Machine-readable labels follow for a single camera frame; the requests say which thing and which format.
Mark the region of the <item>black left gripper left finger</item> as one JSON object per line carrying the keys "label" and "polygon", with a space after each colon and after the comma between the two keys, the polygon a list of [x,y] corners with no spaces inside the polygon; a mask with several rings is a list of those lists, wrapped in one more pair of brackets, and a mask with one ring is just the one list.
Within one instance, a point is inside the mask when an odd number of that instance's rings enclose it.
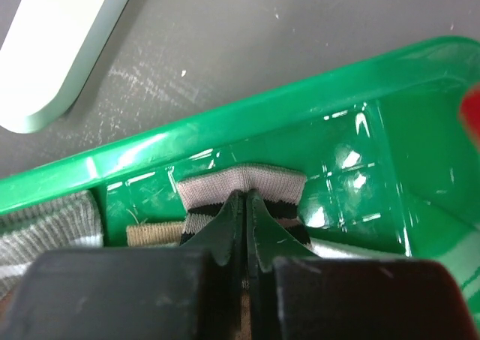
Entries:
{"label": "black left gripper left finger", "polygon": [[241,323],[245,272],[245,194],[234,191],[219,213],[187,242],[201,250],[198,339],[234,339]]}

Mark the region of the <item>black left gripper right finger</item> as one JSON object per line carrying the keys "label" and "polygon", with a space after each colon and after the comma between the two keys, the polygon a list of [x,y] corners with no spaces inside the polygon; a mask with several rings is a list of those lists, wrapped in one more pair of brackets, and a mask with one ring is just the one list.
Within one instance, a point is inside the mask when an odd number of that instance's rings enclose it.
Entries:
{"label": "black left gripper right finger", "polygon": [[280,339],[273,261],[314,253],[270,215],[257,190],[246,195],[246,244],[252,339]]}

